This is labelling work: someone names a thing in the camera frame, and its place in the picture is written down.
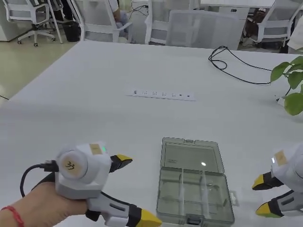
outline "yellow fingertip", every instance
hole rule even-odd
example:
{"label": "yellow fingertip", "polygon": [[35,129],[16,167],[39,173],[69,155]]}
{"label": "yellow fingertip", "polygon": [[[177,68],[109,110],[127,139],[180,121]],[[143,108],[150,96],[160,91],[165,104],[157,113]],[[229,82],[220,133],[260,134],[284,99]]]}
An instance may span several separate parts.
{"label": "yellow fingertip", "polygon": [[254,182],[254,185],[252,186],[252,189],[254,189],[256,186],[263,184],[264,183],[264,179],[263,179],[263,175],[260,175]]}
{"label": "yellow fingertip", "polygon": [[125,155],[117,155],[117,157],[118,157],[121,161],[132,160],[131,157],[128,157],[128,156],[125,156]]}
{"label": "yellow fingertip", "polygon": [[147,210],[142,209],[141,220],[136,227],[158,227],[162,221]]}
{"label": "yellow fingertip", "polygon": [[256,214],[259,216],[263,216],[266,218],[280,218],[280,216],[273,214],[270,212],[270,208],[268,203],[264,203],[262,204],[257,210],[256,210]]}

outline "hand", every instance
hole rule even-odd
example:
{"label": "hand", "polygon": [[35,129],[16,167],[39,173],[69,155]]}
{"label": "hand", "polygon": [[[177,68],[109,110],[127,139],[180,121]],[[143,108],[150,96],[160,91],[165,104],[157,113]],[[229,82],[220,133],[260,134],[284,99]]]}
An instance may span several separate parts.
{"label": "hand", "polygon": [[51,182],[38,185],[12,206],[20,214],[25,227],[52,227],[69,216],[83,215],[87,211],[86,201],[58,195]]}

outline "green leaf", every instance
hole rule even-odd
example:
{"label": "green leaf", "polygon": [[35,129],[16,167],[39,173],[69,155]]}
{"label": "green leaf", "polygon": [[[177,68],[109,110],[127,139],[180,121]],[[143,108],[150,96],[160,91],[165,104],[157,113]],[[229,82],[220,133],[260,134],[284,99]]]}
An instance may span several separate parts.
{"label": "green leaf", "polygon": [[291,64],[303,64],[303,56],[299,56],[299,57],[296,57],[295,59],[292,60]]}
{"label": "green leaf", "polygon": [[295,71],[295,70],[303,70],[303,64],[293,65],[286,71],[285,74],[288,75],[289,73],[291,73],[292,71]]}
{"label": "green leaf", "polygon": [[292,72],[288,75],[288,83],[292,89],[296,89],[302,80],[303,72]]}
{"label": "green leaf", "polygon": [[292,93],[285,97],[285,110],[292,116],[298,115],[303,111],[303,94]]}
{"label": "green leaf", "polygon": [[285,69],[290,65],[288,62],[283,62],[279,64],[278,66],[274,67],[270,74],[270,82],[274,82],[275,80],[279,79],[282,75]]}

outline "chair backrest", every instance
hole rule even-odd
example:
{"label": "chair backrest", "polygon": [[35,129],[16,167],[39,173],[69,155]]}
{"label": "chair backrest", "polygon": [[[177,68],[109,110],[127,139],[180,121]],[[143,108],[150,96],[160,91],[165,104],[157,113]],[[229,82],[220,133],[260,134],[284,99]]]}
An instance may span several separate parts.
{"label": "chair backrest", "polygon": [[240,20],[235,15],[203,10],[172,10],[166,39],[168,46],[215,49],[227,46],[237,49],[237,27]]}
{"label": "chair backrest", "polygon": [[261,23],[264,38],[290,35],[293,19],[302,5],[303,0],[276,0]]}
{"label": "chair backrest", "polygon": [[31,9],[36,5],[34,0],[3,0],[8,21],[32,21]]}
{"label": "chair backrest", "polygon": [[117,29],[108,0],[71,0],[84,28],[84,38],[96,41],[112,41],[112,31]]}
{"label": "chair backrest", "polygon": [[149,0],[149,21],[151,40],[156,43],[165,43],[168,29],[169,13],[174,9],[195,9],[199,6],[199,0]]}

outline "plastic box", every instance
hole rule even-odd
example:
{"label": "plastic box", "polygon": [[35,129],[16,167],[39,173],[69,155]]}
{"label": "plastic box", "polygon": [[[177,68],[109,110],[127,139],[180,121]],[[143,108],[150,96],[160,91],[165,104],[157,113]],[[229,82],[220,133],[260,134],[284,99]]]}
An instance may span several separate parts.
{"label": "plastic box", "polygon": [[217,143],[163,138],[157,216],[202,227],[234,223]]}

